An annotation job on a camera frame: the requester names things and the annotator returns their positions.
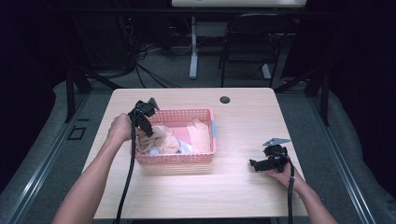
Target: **dark background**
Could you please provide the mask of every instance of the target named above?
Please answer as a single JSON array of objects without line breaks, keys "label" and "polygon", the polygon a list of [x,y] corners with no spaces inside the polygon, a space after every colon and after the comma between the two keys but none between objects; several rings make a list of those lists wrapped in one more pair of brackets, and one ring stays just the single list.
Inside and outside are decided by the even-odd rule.
[{"label": "dark background", "polygon": [[[125,45],[117,18],[71,18],[44,13],[42,7],[111,7],[110,1],[7,1],[2,3],[1,186],[14,175],[41,128],[55,95],[72,65],[90,69],[125,69],[135,55]],[[169,1],[145,1],[135,7],[169,7]],[[348,113],[363,150],[363,159],[378,183],[396,196],[396,20],[395,4],[375,1],[309,0],[309,10],[345,12],[340,21],[301,20],[283,77],[302,76],[328,63],[331,90]],[[139,22],[141,32],[164,48],[175,18]]]}]

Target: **plastic basket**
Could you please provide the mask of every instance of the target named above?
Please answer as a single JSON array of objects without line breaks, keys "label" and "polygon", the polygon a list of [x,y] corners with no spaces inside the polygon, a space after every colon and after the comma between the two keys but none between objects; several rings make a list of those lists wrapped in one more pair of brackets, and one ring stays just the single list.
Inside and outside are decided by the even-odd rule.
[{"label": "plastic basket", "polygon": [[148,118],[151,125],[163,123],[165,126],[178,130],[174,132],[177,139],[184,138],[183,130],[187,131],[187,125],[195,118],[198,118],[202,123],[208,126],[210,138],[210,153],[200,154],[157,154],[148,155],[136,151],[136,160],[139,164],[169,164],[169,163],[193,163],[193,162],[211,162],[212,157],[216,152],[216,127],[212,110],[209,108],[194,108],[194,109],[164,109],[156,111],[156,113]]}]

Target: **gray carpet floor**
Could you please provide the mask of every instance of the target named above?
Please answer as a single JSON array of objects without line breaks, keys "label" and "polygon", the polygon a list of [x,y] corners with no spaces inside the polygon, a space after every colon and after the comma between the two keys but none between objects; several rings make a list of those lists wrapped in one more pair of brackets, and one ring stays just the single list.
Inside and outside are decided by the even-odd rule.
[{"label": "gray carpet floor", "polygon": [[[149,71],[166,78],[183,88],[219,87],[220,70],[218,70],[219,48],[199,48],[198,77],[189,78],[190,53],[176,54],[161,49],[151,50],[139,64]],[[285,62],[287,52],[282,55],[281,62]],[[257,69],[246,66],[230,67],[229,74],[251,74],[256,76]],[[122,76],[112,76],[116,71],[102,72],[105,77],[125,88],[144,88],[139,82],[138,75],[132,73]],[[281,69],[277,71],[275,87],[282,85],[279,79]],[[140,71],[140,76],[146,88],[162,88],[152,77]],[[93,139],[100,125],[106,105],[111,95],[111,90],[102,83],[90,79],[93,91],[89,95],[76,91],[78,112],[73,119],[73,127],[85,130],[83,137],[72,140],[69,135],[73,127],[66,127],[66,93],[65,84],[61,83],[54,88],[57,94],[56,104],[50,118],[41,134],[32,146],[25,161],[14,175],[7,188],[0,195],[0,223],[18,220],[21,223],[50,223],[61,200],[78,178],[85,160],[91,149]],[[266,87],[268,82],[242,82],[226,81],[226,87]],[[318,99],[304,96],[305,84],[300,83],[286,92],[277,93],[276,97],[288,126],[291,139],[302,165],[306,181],[323,198],[323,202],[339,223],[396,223],[396,202],[375,181],[370,170],[361,159],[361,146],[347,114],[337,97],[331,93],[329,102],[330,127],[324,127],[318,119]],[[348,168],[353,174],[359,194],[367,203],[373,219],[364,220],[358,211],[357,205],[351,198],[351,192],[343,176],[335,164],[332,154],[332,144],[326,132],[330,132],[336,140],[337,146],[342,151]],[[48,172],[43,175],[43,182],[37,186],[38,191],[26,200],[25,188],[37,167],[50,154],[54,148],[59,148],[59,153],[54,155],[53,163],[48,167]],[[25,206],[18,207],[20,202],[27,202]],[[111,223],[112,220],[95,220],[94,223]],[[147,220],[136,223],[287,223],[286,217],[278,220],[266,219],[181,219],[181,220]],[[309,223],[306,217],[295,217],[294,223]]]}]

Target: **human hand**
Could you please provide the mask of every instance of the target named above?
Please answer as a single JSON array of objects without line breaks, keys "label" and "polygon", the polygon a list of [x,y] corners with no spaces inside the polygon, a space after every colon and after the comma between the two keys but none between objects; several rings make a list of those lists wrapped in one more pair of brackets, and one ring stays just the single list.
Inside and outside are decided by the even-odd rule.
[{"label": "human hand", "polygon": [[[289,182],[290,182],[290,163],[288,162],[282,173],[278,172],[277,170],[268,170],[264,171],[266,175],[269,175],[279,181],[283,186],[286,188],[289,187]],[[298,173],[298,171],[294,168],[294,182],[293,182],[293,188],[299,192],[301,188],[306,186],[305,181],[301,177],[301,175]]]},{"label": "human hand", "polygon": [[115,117],[108,130],[107,138],[124,142],[131,139],[132,122],[126,114]]}]

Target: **chair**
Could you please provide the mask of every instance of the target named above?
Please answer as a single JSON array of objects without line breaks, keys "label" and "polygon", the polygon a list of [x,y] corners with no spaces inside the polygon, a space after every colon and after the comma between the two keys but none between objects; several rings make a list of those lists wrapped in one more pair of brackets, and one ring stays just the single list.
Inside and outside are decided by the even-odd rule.
[{"label": "chair", "polygon": [[281,14],[245,13],[229,21],[219,60],[221,87],[227,63],[257,63],[259,70],[273,64],[269,87],[272,87],[277,61],[285,36],[293,28],[292,19]]}]

